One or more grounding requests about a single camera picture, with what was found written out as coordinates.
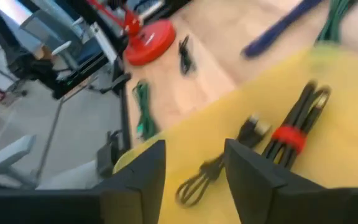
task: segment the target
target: desk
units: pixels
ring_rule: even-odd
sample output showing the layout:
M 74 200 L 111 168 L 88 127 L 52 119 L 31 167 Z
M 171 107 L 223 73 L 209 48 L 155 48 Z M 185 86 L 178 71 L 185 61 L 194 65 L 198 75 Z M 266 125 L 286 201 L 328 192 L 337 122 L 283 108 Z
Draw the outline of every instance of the desk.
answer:
M 193 208 L 177 205 L 175 191 L 197 173 L 203 161 L 223 151 L 225 138 L 234 138 L 250 114 L 257 113 L 278 127 L 310 79 L 329 85 L 333 91 L 292 171 L 328 188 L 358 187 L 358 56 L 335 47 L 317 48 L 265 71 L 130 151 L 140 154 L 156 140 L 166 139 L 167 173 L 160 223 L 239 223 L 225 174 L 209 186 Z M 269 138 L 259 145 L 258 152 Z
M 290 26 L 260 57 L 244 60 L 239 55 L 245 45 L 300 1 L 193 0 L 176 12 L 170 19 L 178 35 L 168 52 L 143 67 L 126 67 L 132 73 L 132 80 L 127 84 L 132 136 L 136 136 L 139 109 L 131 90 L 141 78 L 150 82 L 152 114 L 164 130 L 290 55 L 311 47 L 326 21 L 328 0 Z M 342 44 L 358 52 L 358 5 L 341 27 Z M 178 65 L 178 40 L 187 34 L 198 71 L 190 78 L 183 78 Z

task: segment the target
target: black cable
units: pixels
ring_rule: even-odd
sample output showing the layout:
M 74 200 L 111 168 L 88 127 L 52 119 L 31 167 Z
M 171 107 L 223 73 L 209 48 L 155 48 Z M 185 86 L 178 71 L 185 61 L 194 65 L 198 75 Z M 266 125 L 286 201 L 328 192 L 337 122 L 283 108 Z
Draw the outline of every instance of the black cable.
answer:
M 190 69 L 196 70 L 195 63 L 191 59 L 189 50 L 187 49 L 188 41 L 189 36 L 186 36 L 183 41 L 179 41 L 180 71 L 183 75 L 186 75 Z
M 305 135 L 310 132 L 325 107 L 331 92 L 328 87 L 323 87 L 316 91 L 316 86 L 316 82 L 309 82 L 305 86 L 299 100 L 284 119 L 282 126 L 291 126 Z M 274 161 L 280 150 L 283 153 L 278 164 L 290 168 L 298 152 L 294 146 L 283 141 L 271 140 L 263 151 L 262 156 Z
M 262 124 L 258 122 L 255 116 L 251 116 L 242 125 L 237 140 L 241 144 L 252 148 L 261 142 L 269 129 L 269 125 Z M 196 205 L 203 197 L 208 185 L 218 179 L 223 167 L 223 154 L 212 161 L 204 162 L 200 167 L 200 172 L 196 176 L 188 179 L 179 186 L 176 192 L 177 202 L 186 207 Z

